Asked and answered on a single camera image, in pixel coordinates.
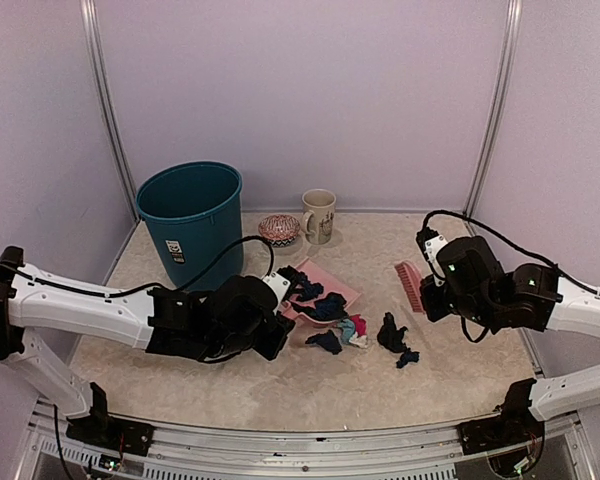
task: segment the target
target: pink cloth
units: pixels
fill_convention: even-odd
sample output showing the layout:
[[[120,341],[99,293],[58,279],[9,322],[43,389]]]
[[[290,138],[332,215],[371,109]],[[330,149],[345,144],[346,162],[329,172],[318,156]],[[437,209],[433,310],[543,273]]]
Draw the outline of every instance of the pink cloth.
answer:
[[[364,318],[360,318],[360,315],[353,315],[349,318],[355,324],[359,337],[367,334],[367,321]]]

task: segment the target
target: pink tray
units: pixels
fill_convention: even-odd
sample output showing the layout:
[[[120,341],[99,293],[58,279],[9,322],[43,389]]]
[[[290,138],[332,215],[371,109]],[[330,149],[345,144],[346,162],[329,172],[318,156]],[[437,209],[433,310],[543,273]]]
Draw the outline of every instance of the pink tray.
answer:
[[[353,302],[355,302],[358,298],[360,298],[360,295],[361,295],[360,292],[356,292],[351,287],[345,285],[340,280],[338,280],[336,277],[334,277],[329,272],[327,272],[327,271],[323,270],[322,268],[320,268],[319,266],[317,266],[315,263],[313,263],[308,258],[305,258],[302,262],[300,262],[294,268],[296,270],[298,270],[299,272],[306,273],[307,277],[309,277],[310,281],[312,281],[314,283],[316,283],[316,282],[321,283],[322,286],[324,287],[324,293],[322,295],[320,295],[318,298],[311,300],[309,302],[297,302],[296,298],[298,297],[298,295],[297,294],[292,295],[290,300],[294,301],[295,303],[298,303],[299,305],[307,305],[307,306],[313,307],[315,305],[316,300],[320,300],[320,299],[326,297],[327,294],[329,294],[331,292],[336,292],[336,293],[341,294],[347,300],[347,303],[345,306],[347,309],[349,309],[349,307],[351,307],[351,304]],[[313,318],[308,317],[304,313],[296,312],[291,307],[291,304],[289,302],[283,302],[281,307],[282,307],[281,308],[282,314],[285,317],[290,318],[291,320],[300,318],[301,320],[312,323],[316,327],[328,327],[329,325],[332,325],[333,323],[336,323],[338,321],[338,320],[334,320],[331,322],[318,322],[318,321],[314,320]]]

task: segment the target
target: marble surface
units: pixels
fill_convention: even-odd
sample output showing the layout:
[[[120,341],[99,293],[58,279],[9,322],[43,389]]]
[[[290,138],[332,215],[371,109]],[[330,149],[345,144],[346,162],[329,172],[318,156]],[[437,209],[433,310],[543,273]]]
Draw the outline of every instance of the marble surface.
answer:
[[[245,214],[244,234],[257,233],[263,214]],[[345,346],[334,356],[305,339],[316,330],[299,323],[278,358],[267,362],[249,351],[221,365],[148,355],[111,341],[83,337],[72,362],[76,373],[97,382],[113,413],[186,425],[266,431],[379,429],[460,420],[487,414],[502,403],[512,382],[533,376],[514,331],[488,336],[479,345],[462,335],[460,322],[430,323],[414,314],[393,265],[426,265],[414,238],[421,215],[343,214],[330,243],[276,249],[276,268],[304,258],[363,292],[349,313],[368,320],[371,346]],[[455,219],[434,218],[447,238],[466,235]],[[263,245],[245,245],[245,273],[265,273]],[[128,288],[147,281],[171,285],[141,224],[109,285]],[[402,370],[398,355],[377,344],[384,312],[406,325],[407,345],[420,363]],[[480,327],[471,326],[476,336]]]

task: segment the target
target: bin label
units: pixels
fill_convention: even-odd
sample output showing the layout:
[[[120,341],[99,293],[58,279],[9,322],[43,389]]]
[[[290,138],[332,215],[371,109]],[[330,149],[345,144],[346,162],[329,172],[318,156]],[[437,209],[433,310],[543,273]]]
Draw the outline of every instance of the bin label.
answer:
[[[169,249],[169,253],[171,257],[173,257],[173,261],[176,263],[184,263],[184,254],[182,253],[182,247],[180,246],[180,242],[177,240],[165,240],[167,243],[167,248]]]

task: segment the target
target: mug handle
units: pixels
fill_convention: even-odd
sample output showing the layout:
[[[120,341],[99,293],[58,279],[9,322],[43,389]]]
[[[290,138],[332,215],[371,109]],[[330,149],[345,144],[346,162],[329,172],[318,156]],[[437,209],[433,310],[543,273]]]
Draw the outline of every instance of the mug handle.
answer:
[[[311,220],[311,217],[313,217],[313,215],[315,214],[311,210],[307,210],[302,215],[302,221],[300,222],[300,228],[304,233],[308,235],[312,233],[309,231],[309,220]]]

